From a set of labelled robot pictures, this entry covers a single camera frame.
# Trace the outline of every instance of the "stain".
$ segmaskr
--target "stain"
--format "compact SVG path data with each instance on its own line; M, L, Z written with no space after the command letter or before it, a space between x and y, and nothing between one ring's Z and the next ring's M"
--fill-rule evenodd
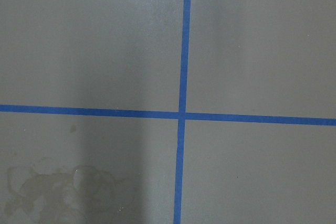
M19 209L39 224L113 223L113 217L134 201L132 180L117 180L92 166L71 173L39 174L31 167L7 170L8 191L4 215Z
M77 127L73 124L71 127L70 127L70 133L73 133L77 130Z

